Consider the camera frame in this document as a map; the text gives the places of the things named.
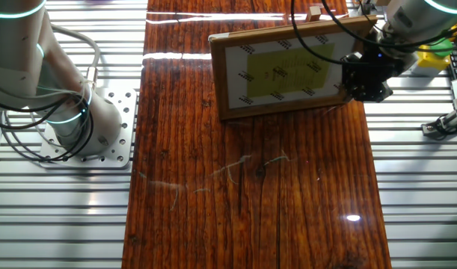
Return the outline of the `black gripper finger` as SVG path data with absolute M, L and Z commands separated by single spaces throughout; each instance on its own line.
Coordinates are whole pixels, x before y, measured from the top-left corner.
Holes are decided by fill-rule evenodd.
M 355 101 L 369 101 L 369 94 L 364 84 L 346 84 L 346 94 L 349 99 L 353 99 Z
M 371 91 L 371 102 L 383 102 L 386 98 L 391 96 L 393 91 L 387 84 L 376 84 Z

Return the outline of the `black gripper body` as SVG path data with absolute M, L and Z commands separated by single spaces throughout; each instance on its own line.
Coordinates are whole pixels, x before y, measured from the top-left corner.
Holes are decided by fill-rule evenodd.
M 362 55 L 352 52 L 342 58 L 342 84 L 344 88 L 370 87 L 390 78 L 395 70 L 395 63 L 375 52 Z

